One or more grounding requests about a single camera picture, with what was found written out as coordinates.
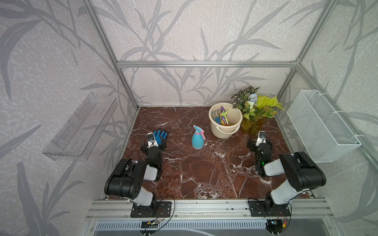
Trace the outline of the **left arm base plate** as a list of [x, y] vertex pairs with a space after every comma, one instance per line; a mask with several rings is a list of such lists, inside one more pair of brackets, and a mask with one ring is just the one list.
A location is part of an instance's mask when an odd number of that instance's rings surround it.
[[153, 202], [150, 206], [139, 206], [133, 204], [131, 211], [131, 218], [157, 218], [170, 217], [172, 209], [171, 201]]

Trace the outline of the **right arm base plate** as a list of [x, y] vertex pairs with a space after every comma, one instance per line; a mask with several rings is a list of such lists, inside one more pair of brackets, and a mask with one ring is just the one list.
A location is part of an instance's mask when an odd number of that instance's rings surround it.
[[291, 210], [288, 204], [277, 205], [270, 200], [257, 201], [255, 199], [249, 199], [248, 205], [252, 217], [291, 216]]

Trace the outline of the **blue fork yellow handle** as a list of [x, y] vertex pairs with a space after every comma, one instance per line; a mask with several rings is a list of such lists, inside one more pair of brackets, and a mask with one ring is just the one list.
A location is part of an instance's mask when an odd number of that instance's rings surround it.
[[221, 124], [221, 116], [220, 116], [220, 113], [219, 113], [219, 109], [217, 110], [214, 110], [212, 113], [211, 113], [211, 116], [213, 118], [213, 120], [217, 123], [217, 124]]

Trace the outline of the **teal spray bottle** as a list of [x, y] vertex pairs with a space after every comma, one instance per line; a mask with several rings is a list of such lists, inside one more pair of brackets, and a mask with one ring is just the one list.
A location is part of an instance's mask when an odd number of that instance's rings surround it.
[[192, 146], [195, 149], [201, 149], [204, 147], [204, 141], [206, 140], [204, 136], [204, 130], [198, 126], [195, 126], [195, 133], [193, 134], [192, 137]]

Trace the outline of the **cream plastic bucket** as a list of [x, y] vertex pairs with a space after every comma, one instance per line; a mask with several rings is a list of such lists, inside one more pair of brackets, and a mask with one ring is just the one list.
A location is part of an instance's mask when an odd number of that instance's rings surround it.
[[[221, 107], [224, 107], [227, 111], [228, 125], [218, 124], [212, 117], [212, 114], [215, 114]], [[235, 134], [239, 130], [243, 119], [243, 115], [239, 109], [234, 109], [232, 104], [225, 102], [213, 105], [209, 110], [208, 116], [211, 132], [220, 139], [227, 139]]]

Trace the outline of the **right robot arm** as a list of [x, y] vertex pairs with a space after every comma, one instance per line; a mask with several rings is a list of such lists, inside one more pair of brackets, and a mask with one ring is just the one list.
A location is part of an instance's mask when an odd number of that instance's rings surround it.
[[272, 160], [273, 144], [266, 138], [249, 140], [247, 148], [255, 154], [256, 170], [261, 177], [286, 175], [279, 187], [267, 193], [265, 209], [286, 206], [299, 194], [326, 184], [324, 172], [305, 152], [280, 154]]

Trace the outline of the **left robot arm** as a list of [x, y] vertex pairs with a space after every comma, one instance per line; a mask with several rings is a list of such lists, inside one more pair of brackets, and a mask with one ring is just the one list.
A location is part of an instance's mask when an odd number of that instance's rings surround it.
[[129, 199], [136, 206], [157, 208], [156, 195], [147, 191], [143, 186], [144, 181], [157, 182], [162, 175], [163, 160], [162, 151], [166, 148], [166, 140], [161, 138], [161, 143], [154, 142], [143, 146], [147, 157], [145, 160], [121, 159], [104, 186], [104, 193], [121, 199]]

